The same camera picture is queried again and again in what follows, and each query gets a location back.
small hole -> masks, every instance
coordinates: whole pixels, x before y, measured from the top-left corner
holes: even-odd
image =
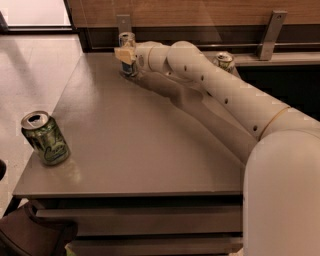
[[[32,117],[30,117],[28,120],[29,120],[29,122],[36,122],[36,121],[39,121],[40,120],[40,115],[35,115],[35,116],[32,116]]]

wooden panel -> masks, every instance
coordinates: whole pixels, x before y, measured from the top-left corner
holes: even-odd
[[[238,252],[240,237],[145,237],[112,240],[76,240],[69,247],[77,256],[86,255],[225,255]]]
[[[76,27],[116,27],[130,14],[134,27],[264,25],[272,10],[286,10],[285,24],[319,24],[319,0],[69,0]]]

metal bracket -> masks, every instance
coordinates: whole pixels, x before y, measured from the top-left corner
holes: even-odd
[[[0,11],[0,32],[8,32],[8,24]]]
[[[129,14],[117,15],[117,24],[118,24],[119,34],[123,32],[132,32],[131,18]]]
[[[258,47],[258,57],[260,60],[271,60],[276,40],[279,36],[286,16],[286,11],[272,11],[264,38]]]

floor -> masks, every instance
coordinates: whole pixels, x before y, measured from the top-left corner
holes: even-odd
[[[1,216],[32,153],[20,121],[35,110],[52,113],[82,54],[77,35],[0,36]]]

wooden wall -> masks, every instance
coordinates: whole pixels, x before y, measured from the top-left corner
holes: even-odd
[[[320,0],[68,0],[76,27],[265,25],[272,10],[288,11],[285,24],[320,24]]]

